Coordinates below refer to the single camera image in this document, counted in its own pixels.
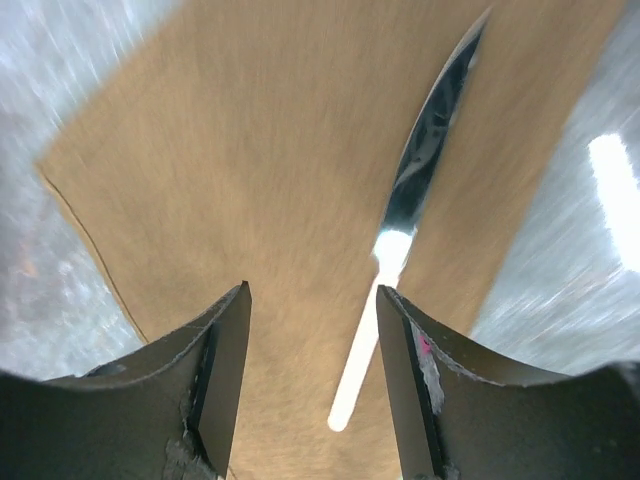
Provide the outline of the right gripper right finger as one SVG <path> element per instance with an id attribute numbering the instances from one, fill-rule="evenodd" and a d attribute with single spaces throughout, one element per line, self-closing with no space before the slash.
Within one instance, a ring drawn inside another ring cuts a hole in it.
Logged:
<path id="1" fill-rule="evenodd" d="M 505 357 L 377 292 L 380 347 L 406 479 L 635 479 L 639 366 L 578 376 Z"/>

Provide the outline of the brown cloth napkin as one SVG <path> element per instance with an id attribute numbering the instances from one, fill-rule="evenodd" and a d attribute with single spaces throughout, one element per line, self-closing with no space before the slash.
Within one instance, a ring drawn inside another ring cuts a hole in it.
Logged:
<path id="1" fill-rule="evenodd" d="M 488 22 L 400 292 L 465 333 L 621 1 L 189 1 L 58 137 L 44 181 L 148 340 L 247 281 L 239 479 L 395 479 L 383 367 L 326 419 L 404 144 Z"/>

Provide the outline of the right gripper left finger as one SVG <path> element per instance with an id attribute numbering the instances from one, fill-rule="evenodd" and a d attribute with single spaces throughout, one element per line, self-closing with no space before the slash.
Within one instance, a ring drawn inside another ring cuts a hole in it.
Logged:
<path id="1" fill-rule="evenodd" d="M 252 298 L 232 288 L 190 323 L 83 376 L 1 376 L 5 479 L 222 479 Z"/>

